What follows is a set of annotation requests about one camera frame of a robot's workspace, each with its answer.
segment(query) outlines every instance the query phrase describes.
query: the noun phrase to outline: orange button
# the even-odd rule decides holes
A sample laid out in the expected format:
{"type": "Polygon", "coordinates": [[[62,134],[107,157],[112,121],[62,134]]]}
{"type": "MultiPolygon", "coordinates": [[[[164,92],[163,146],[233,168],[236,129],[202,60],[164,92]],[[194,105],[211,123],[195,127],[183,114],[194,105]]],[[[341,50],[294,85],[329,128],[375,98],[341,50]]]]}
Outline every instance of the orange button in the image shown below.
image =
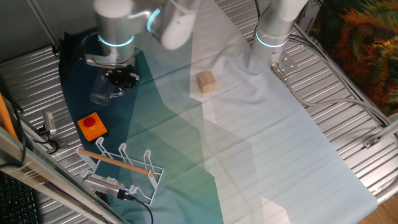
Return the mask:
{"type": "Polygon", "coordinates": [[[92,117],[88,117],[83,121],[83,125],[86,128],[92,128],[95,125],[95,119],[92,117]]]}

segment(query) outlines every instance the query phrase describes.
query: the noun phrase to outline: colorful blanket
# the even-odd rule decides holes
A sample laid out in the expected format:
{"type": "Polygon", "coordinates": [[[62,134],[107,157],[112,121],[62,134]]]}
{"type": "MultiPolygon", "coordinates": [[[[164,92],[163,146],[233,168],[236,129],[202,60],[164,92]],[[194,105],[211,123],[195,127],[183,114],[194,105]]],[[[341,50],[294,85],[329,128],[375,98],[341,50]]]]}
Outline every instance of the colorful blanket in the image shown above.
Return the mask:
{"type": "Polygon", "coordinates": [[[386,116],[398,112],[398,1],[325,1],[310,36],[386,116]]]}

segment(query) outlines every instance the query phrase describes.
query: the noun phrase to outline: blue light ring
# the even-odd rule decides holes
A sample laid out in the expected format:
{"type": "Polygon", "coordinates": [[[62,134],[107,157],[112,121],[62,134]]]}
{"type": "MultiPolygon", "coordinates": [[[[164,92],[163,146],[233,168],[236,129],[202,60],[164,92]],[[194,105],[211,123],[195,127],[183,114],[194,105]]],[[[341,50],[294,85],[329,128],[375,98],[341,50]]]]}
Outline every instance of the blue light ring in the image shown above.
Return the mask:
{"type": "Polygon", "coordinates": [[[283,44],[280,44],[280,45],[270,45],[270,44],[266,44],[262,40],[260,40],[259,35],[258,35],[257,32],[256,32],[256,37],[257,37],[257,40],[259,40],[260,43],[262,43],[263,45],[265,45],[267,47],[281,47],[281,46],[283,46],[283,45],[285,45],[287,43],[287,40],[286,40],[283,44]]]}
{"type": "Polygon", "coordinates": [[[123,47],[126,46],[127,44],[130,44],[134,40],[134,36],[132,36],[126,43],[123,44],[110,44],[107,41],[105,41],[99,34],[98,34],[98,40],[101,41],[103,44],[108,45],[110,47],[123,47]]]}
{"type": "Polygon", "coordinates": [[[151,27],[152,27],[152,23],[154,22],[155,18],[160,14],[160,9],[157,8],[152,15],[150,15],[148,22],[147,22],[147,30],[148,32],[151,32],[151,27]]]}

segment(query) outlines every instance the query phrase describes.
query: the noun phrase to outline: metal workbench surface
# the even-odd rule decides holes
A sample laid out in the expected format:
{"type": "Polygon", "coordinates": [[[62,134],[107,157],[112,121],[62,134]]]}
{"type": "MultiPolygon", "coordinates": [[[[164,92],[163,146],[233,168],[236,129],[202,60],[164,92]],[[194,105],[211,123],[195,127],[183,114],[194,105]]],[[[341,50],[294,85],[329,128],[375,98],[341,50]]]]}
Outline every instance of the metal workbench surface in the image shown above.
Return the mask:
{"type": "MultiPolygon", "coordinates": [[[[216,3],[246,40],[252,40],[257,24],[254,0],[216,0],[216,3]]],[[[289,80],[300,97],[311,102],[353,98],[340,78],[314,53],[290,43],[286,52],[298,65],[298,70],[289,74],[289,80]]],[[[52,48],[47,47],[5,62],[0,65],[0,73],[15,100],[24,109],[25,119],[34,127],[43,125],[43,110],[53,112],[57,126],[57,134],[53,138],[68,144],[68,149],[60,149],[53,157],[79,178],[81,170],[89,167],[73,152],[73,148],[81,146],[81,142],[63,97],[58,58],[52,53],[52,48]]],[[[398,176],[398,148],[392,141],[381,142],[372,150],[363,146],[365,139],[382,129],[363,107],[338,103],[306,110],[342,159],[373,194],[398,176]]],[[[44,223],[92,223],[44,194],[39,194],[39,201],[44,223]]]]}

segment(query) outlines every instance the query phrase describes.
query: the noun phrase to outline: glass cup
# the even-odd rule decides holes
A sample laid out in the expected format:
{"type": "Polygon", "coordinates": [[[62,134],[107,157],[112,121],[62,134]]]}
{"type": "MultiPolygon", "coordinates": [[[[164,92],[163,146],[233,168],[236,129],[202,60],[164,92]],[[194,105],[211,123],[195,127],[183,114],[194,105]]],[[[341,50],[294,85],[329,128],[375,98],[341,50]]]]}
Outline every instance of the glass cup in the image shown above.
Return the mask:
{"type": "Polygon", "coordinates": [[[105,77],[106,70],[100,69],[95,78],[93,89],[90,93],[90,100],[96,104],[106,106],[111,98],[123,96],[124,91],[113,92],[117,88],[105,77]]]}

